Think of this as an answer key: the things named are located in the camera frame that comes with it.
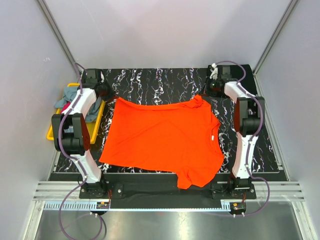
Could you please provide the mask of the orange t-shirt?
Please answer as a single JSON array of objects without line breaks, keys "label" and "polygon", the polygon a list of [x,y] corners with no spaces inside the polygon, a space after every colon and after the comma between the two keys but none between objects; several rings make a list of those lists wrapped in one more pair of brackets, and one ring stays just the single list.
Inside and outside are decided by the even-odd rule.
[{"label": "orange t-shirt", "polygon": [[177,175],[177,187],[203,187],[220,170],[220,122],[200,95],[139,105],[118,98],[100,162]]}]

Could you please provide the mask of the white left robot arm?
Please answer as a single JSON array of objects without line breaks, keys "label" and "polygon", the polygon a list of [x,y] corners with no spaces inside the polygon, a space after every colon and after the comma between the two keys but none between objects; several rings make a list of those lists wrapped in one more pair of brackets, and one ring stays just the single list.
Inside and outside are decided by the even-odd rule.
[{"label": "white left robot arm", "polygon": [[55,149],[71,159],[78,168],[82,176],[82,183],[79,184],[81,191],[97,198],[103,198],[108,193],[108,186],[90,152],[90,134],[85,118],[98,98],[109,102],[115,96],[108,83],[97,83],[92,88],[80,86],[70,105],[51,118]]}]

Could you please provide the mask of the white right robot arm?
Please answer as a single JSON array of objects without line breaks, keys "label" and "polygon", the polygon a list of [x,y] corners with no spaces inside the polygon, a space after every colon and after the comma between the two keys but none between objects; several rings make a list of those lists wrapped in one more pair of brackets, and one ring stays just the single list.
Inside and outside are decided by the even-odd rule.
[{"label": "white right robot arm", "polygon": [[237,148],[226,191],[230,197],[239,198],[252,186],[254,147],[265,123],[265,100],[253,95],[232,78],[207,78],[201,95],[230,98],[235,103],[233,126],[237,136]]}]

